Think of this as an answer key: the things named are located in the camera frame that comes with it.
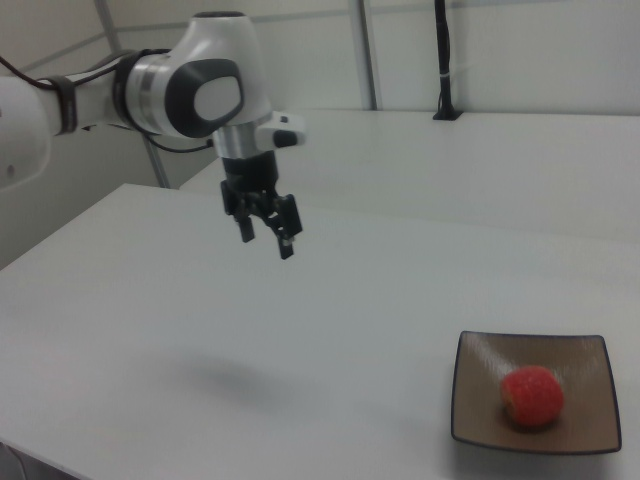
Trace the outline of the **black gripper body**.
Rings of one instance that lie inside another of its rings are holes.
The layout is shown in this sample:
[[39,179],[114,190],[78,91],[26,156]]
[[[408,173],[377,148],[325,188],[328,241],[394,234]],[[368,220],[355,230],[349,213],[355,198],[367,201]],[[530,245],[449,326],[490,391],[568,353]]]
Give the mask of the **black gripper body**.
[[223,166],[226,178],[221,192],[228,215],[251,212],[268,216],[275,212],[279,173],[274,152],[246,159],[223,158]]

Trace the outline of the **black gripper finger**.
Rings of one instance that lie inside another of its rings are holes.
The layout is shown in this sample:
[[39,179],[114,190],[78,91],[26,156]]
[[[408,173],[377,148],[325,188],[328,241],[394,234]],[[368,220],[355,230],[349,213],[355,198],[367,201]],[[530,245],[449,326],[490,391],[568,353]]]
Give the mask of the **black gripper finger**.
[[255,209],[253,203],[245,196],[237,199],[237,205],[234,207],[233,217],[239,227],[241,240],[248,243],[255,238],[252,217]]
[[280,258],[293,256],[295,237],[303,231],[295,197],[267,194],[261,218],[276,236]]

